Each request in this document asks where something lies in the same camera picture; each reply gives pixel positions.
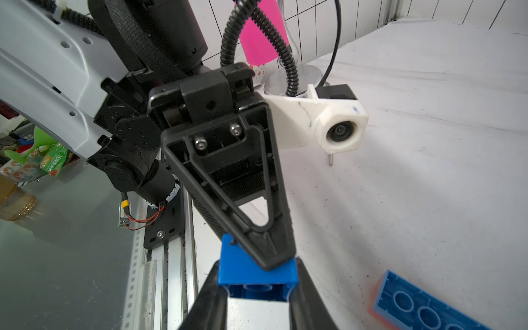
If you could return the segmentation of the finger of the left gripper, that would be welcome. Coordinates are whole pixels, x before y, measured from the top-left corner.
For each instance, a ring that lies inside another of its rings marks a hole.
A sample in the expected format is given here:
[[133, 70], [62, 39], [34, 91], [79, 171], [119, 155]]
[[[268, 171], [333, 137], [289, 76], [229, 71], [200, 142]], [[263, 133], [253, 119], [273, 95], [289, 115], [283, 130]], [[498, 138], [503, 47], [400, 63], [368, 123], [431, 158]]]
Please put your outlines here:
[[222, 225], [208, 212], [206, 207], [202, 206], [196, 198], [192, 198], [193, 205], [198, 210], [199, 214], [204, 218], [205, 222], [209, 225], [212, 231], [215, 233], [217, 238], [221, 241], [223, 236], [227, 234], [226, 230]]
[[162, 147], [191, 197], [266, 271], [296, 255], [272, 112], [257, 103], [164, 131]]

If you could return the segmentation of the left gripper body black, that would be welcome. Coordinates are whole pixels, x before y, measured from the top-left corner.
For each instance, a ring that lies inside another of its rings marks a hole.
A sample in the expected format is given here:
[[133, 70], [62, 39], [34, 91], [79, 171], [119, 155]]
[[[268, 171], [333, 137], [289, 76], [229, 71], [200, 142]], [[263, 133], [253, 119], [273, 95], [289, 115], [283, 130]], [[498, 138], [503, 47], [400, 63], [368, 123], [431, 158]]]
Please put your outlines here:
[[92, 164], [106, 173], [261, 173], [264, 101], [237, 63], [166, 85], [106, 79]]

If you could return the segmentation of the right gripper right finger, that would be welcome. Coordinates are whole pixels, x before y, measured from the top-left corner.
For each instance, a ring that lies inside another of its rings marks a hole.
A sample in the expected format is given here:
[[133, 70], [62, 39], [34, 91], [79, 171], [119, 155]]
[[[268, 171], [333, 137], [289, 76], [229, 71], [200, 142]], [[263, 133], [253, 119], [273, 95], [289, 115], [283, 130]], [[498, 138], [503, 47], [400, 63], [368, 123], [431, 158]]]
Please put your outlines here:
[[289, 297], [290, 329], [337, 330], [304, 262], [297, 257], [298, 284]]

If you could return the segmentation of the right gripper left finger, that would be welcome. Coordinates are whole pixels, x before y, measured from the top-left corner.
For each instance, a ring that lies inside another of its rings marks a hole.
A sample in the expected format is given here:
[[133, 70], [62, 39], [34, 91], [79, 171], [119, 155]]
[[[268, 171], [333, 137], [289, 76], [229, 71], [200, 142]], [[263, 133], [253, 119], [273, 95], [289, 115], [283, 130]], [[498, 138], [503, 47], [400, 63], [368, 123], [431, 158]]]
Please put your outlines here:
[[227, 329], [228, 290], [218, 284], [218, 278], [219, 261], [216, 261], [179, 330]]

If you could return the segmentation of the dark blue lego brick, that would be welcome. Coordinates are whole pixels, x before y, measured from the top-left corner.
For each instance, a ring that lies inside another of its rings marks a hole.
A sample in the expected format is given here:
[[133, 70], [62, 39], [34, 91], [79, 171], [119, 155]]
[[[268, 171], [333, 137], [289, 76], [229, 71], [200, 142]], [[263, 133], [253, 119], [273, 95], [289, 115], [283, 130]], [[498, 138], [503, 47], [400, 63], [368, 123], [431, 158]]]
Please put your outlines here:
[[221, 238], [217, 284], [229, 297], [257, 301], [286, 302], [299, 283], [296, 261], [290, 259], [278, 268], [265, 271], [243, 251], [233, 237]]

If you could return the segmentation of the light blue lego brick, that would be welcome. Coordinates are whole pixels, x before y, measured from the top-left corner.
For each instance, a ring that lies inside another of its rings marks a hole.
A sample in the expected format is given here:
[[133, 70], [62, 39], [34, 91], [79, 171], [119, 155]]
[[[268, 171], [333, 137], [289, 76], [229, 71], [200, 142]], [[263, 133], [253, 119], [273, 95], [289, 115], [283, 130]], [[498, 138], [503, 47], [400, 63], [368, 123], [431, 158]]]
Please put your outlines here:
[[397, 329], [488, 328], [390, 270], [378, 282], [374, 310]]

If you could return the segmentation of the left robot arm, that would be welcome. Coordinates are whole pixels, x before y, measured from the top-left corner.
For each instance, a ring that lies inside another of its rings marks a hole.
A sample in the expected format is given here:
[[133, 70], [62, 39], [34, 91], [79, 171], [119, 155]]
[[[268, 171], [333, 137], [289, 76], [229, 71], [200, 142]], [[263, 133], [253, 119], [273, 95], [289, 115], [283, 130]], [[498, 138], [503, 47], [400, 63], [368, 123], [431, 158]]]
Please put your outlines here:
[[264, 270], [296, 254], [279, 146], [253, 71], [235, 62], [256, 23], [298, 91], [290, 47], [258, 1], [238, 1], [217, 70], [188, 1], [90, 1], [89, 15], [57, 1], [1, 2], [1, 100], [116, 190], [158, 207], [177, 183], [218, 235]]

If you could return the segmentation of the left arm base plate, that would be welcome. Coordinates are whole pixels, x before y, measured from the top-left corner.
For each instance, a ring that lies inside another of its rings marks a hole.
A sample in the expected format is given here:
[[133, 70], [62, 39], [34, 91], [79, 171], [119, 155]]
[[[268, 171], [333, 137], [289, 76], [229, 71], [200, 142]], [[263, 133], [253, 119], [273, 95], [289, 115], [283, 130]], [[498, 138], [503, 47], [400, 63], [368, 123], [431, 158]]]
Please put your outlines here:
[[185, 209], [183, 190], [167, 204], [157, 220], [145, 228], [144, 248], [155, 249], [172, 239], [181, 237], [185, 232]]

